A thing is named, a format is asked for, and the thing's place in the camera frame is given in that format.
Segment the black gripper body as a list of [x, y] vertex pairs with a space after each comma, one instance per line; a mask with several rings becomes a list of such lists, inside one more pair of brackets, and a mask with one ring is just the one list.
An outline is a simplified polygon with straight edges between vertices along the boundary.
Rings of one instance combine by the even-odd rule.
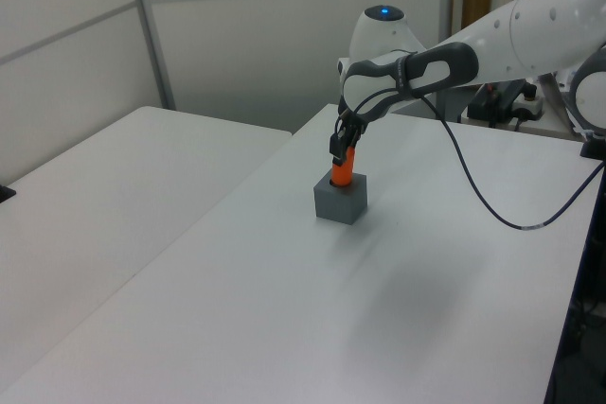
[[336, 132], [343, 132], [347, 136], [348, 141], [350, 141], [354, 133], [360, 132], [362, 135], [364, 134], [365, 122], [357, 113], [354, 113], [350, 109], [345, 109], [338, 114]]

